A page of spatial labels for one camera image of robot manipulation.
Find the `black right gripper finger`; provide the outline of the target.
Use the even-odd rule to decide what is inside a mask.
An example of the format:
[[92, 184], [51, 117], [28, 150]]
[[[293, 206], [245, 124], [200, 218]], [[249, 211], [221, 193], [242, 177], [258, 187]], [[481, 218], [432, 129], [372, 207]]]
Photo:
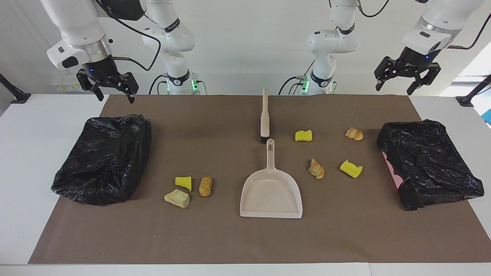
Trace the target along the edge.
[[91, 82], [90, 77], [85, 70], [79, 70], [76, 73], [77, 80], [84, 91], [89, 91], [96, 95], [98, 101], [102, 102], [104, 99], [103, 92], [100, 90], [100, 81], [96, 80], [94, 83]]
[[139, 90], [139, 85], [131, 72], [127, 72], [125, 74], [117, 74], [114, 75], [114, 88], [120, 92], [123, 92], [129, 101], [130, 104], [133, 104], [135, 101], [134, 95], [137, 94]]

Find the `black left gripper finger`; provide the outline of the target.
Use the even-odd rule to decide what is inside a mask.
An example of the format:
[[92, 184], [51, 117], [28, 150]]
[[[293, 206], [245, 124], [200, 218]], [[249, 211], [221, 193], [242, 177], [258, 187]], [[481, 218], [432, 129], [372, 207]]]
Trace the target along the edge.
[[404, 65], [399, 58], [391, 59], [390, 57], [384, 57], [374, 70], [374, 76], [377, 81], [377, 84], [375, 85], [376, 91], [380, 91], [387, 80], [402, 76], [401, 69], [403, 69], [403, 67]]
[[416, 89], [424, 85], [431, 85], [440, 73], [440, 65], [428, 65], [425, 67], [412, 66], [408, 72], [409, 77], [414, 77], [414, 82], [407, 89], [407, 94], [412, 95]]

